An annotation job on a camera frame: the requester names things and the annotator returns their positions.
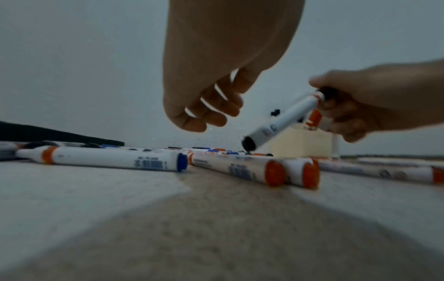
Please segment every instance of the marker with black cap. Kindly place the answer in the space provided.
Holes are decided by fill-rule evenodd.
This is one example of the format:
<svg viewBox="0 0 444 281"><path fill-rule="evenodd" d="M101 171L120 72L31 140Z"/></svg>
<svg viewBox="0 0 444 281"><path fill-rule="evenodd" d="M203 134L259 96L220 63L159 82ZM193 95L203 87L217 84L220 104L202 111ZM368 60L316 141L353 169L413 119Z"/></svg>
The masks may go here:
<svg viewBox="0 0 444 281"><path fill-rule="evenodd" d="M280 132L285 130L298 119L303 118L309 111L336 95L338 91L330 87L320 88L313 95L303 98L293 107L278 115L273 120L262 125L253 133L242 140L242 146L246 151L254 151L265 144Z"/></svg>

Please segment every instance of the beige box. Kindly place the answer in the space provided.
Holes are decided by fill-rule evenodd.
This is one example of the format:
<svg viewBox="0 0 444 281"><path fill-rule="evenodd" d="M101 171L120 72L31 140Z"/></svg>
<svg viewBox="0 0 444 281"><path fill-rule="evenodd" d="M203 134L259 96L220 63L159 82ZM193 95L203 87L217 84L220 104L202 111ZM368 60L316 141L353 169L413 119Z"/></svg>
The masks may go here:
<svg viewBox="0 0 444 281"><path fill-rule="evenodd" d="M275 157L331 157L333 134L321 130L305 130L303 124L295 124L269 143L269 150Z"/></svg>

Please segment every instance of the person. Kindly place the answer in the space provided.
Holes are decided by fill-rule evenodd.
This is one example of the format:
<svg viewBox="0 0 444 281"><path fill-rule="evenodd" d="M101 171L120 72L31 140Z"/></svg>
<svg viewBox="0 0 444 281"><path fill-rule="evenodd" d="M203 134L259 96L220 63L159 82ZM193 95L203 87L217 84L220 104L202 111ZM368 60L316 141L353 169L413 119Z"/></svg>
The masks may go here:
<svg viewBox="0 0 444 281"><path fill-rule="evenodd" d="M303 0L170 0L163 57L167 117L179 128L203 132L207 124L224 126L225 114L237 116L241 94L287 50L303 7ZM319 109L347 142L444 122L443 60L333 70L309 84L339 90Z"/></svg>

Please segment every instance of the wall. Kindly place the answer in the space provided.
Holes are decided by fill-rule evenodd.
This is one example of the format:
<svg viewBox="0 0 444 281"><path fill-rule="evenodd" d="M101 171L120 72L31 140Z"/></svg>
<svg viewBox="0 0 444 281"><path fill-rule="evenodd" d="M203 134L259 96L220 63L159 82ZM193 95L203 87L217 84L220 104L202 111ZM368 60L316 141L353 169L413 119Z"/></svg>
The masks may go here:
<svg viewBox="0 0 444 281"><path fill-rule="evenodd" d="M166 0L3 1L0 119L139 146L239 149L270 111L310 91L311 75L442 56L443 10L439 0L307 1L289 51L245 95L241 115L198 135L175 128L161 106ZM341 152L444 154L443 132L374 135Z"/></svg>

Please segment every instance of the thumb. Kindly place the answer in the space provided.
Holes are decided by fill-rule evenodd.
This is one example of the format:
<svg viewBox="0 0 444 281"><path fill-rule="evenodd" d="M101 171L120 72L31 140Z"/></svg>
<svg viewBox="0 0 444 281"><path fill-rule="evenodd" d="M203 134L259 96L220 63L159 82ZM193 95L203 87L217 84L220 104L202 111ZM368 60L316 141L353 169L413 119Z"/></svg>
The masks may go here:
<svg viewBox="0 0 444 281"><path fill-rule="evenodd" d="M360 71L331 70L319 76L313 76L308 83L315 87L332 87L341 92L353 94L363 84Z"/></svg>

